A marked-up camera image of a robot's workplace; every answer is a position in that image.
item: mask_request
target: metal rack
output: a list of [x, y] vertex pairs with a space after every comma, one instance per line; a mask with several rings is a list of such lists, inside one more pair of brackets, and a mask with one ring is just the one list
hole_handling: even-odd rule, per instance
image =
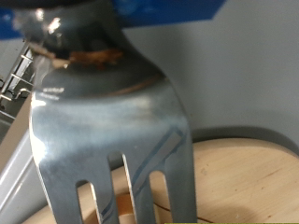
[[[20, 56], [14, 63], [6, 80], [0, 80], [3, 83], [0, 90], [0, 114], [7, 118], [15, 119], [13, 115], [6, 111], [5, 105], [9, 104], [9, 107], [13, 107], [15, 102], [20, 98], [26, 98], [31, 92], [35, 74], [34, 72], [28, 74], [26, 71], [28, 71], [32, 61], [31, 50], [29, 50], [27, 45], [24, 45]], [[18, 107], [19, 108], [15, 108], [14, 110], [19, 111], [21, 108], [20, 104], [18, 104]]]

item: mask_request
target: fork neck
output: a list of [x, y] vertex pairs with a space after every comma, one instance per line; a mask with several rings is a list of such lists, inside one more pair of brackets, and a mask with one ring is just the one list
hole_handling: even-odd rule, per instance
[[55, 58], [68, 59], [73, 51], [135, 51], [117, 24], [109, 0], [72, 7], [17, 10], [15, 14], [15, 26], [26, 39]]
[[164, 77], [125, 38], [110, 0], [19, 10], [16, 26], [41, 54], [35, 58], [35, 92], [48, 99], [125, 94]]

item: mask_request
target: wooden cutting board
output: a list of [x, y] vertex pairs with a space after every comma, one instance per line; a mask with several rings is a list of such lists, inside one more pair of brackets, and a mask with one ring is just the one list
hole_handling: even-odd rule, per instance
[[[298, 222], [299, 160], [288, 149], [253, 139], [218, 139], [195, 143], [197, 213], [210, 222]], [[128, 193], [123, 168], [112, 172], [116, 195]], [[160, 175], [150, 176], [161, 220], [169, 203]], [[93, 213], [89, 187], [79, 189], [86, 219]], [[25, 224], [55, 223], [48, 207]]]

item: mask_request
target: blue object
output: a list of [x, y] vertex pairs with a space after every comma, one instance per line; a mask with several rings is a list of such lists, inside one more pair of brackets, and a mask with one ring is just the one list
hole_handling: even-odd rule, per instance
[[0, 8], [0, 39], [21, 37], [19, 32], [12, 29], [12, 20], [12, 11]]
[[[112, 0], [121, 27], [211, 20], [225, 0]], [[0, 8], [0, 39], [21, 37], [13, 12]]]

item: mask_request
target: fork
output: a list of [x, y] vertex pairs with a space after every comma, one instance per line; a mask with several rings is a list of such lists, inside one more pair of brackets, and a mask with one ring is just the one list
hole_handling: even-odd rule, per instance
[[168, 78], [125, 38], [110, 2], [19, 10], [16, 23], [38, 54], [30, 136], [57, 223], [83, 223], [81, 181], [92, 185], [100, 223], [119, 223], [113, 152], [123, 158], [136, 223], [156, 223], [153, 171], [164, 173], [173, 221], [196, 222], [184, 110]]

